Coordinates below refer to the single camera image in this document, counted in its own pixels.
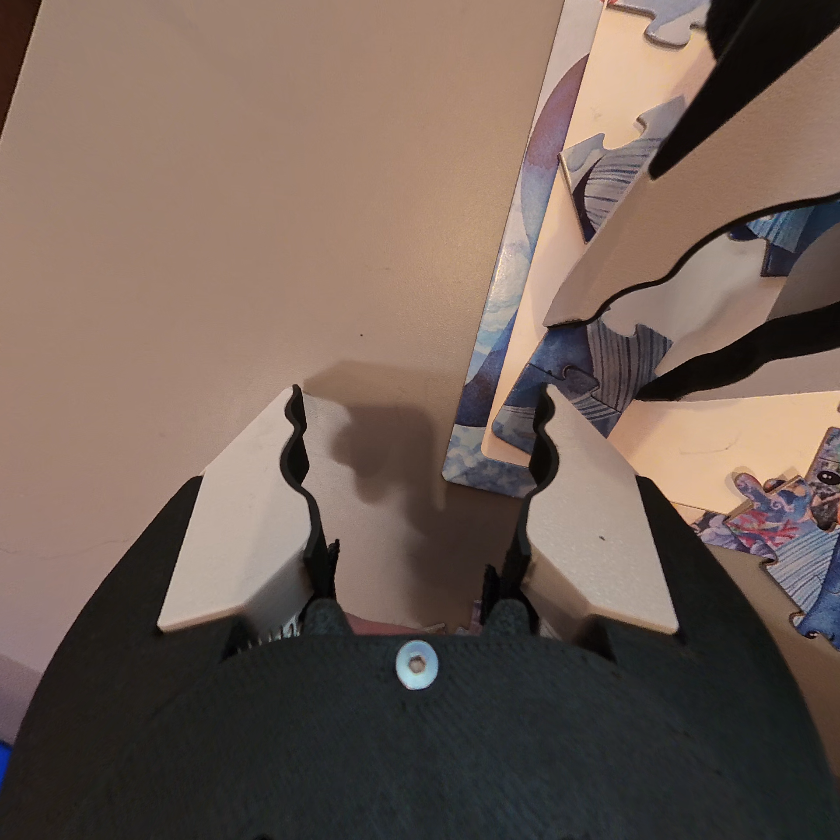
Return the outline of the joined blue whale puzzle pieces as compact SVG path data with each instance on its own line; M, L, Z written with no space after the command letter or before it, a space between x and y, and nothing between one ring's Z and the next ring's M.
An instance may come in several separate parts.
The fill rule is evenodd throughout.
M543 336L491 428L499 439L531 454L534 415L543 385L554 385L583 417L607 437L672 342L638 324L626 336L599 318L554 327Z

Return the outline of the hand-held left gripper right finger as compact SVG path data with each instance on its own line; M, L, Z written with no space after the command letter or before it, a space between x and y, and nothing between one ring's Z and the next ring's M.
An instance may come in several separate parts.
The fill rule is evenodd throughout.
M501 573L487 573L486 614L517 599L532 620L579 637L597 618L661 634L679 628L637 474L554 385L534 416L525 497Z

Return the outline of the sea print jigsaw puzzle board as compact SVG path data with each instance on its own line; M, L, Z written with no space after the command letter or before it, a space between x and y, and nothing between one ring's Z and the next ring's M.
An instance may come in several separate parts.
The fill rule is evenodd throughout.
M712 68L704 29L672 49L645 37L649 21L607 2L563 5L448 443L446 481L509 497L532 488L531 454L491 426L549 330L543 319L560 283L589 244L560 154L598 133L609 150L635 140L640 114L677 96L688 106ZM643 324L672 342L655 376L782 314L772 308L794 267L788 276L762 276L767 244L744 227L703 246L667 284L628 295L598 318L626 336Z

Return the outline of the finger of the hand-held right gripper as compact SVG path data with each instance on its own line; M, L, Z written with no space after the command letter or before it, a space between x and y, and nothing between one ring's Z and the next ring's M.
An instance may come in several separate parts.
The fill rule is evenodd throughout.
M769 320L720 350L698 355L645 384L637 399L675 402L732 385L765 364L806 357L839 346L839 308L818 308Z
M838 197L839 2L827 2L833 33L818 47L666 174L650 177L655 155L644 165L561 283L545 326L590 321L626 290L668 279L733 224Z

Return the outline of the pink coral seahorse puzzle piece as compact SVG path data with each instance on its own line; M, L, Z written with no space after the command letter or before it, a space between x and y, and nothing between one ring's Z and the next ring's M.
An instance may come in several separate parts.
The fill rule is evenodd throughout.
M812 488L801 476L761 484L742 472L734 483L744 497L740 508L729 514L706 511L691 524L702 542L779 562L820 537L811 513Z

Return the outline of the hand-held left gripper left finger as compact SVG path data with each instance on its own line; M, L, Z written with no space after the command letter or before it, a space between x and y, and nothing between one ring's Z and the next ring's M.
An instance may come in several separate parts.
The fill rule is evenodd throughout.
M203 472L158 627L164 633L233 617L267 636L312 598L335 598L338 548L302 483L307 418L293 385Z

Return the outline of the pale striped whale fin piece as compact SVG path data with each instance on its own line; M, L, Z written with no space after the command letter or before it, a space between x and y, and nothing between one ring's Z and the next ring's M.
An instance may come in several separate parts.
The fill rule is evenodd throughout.
M685 110L685 98L674 97L638 116L643 131L635 140L609 150L603 143L605 135L598 133L560 154L586 243L595 236Z

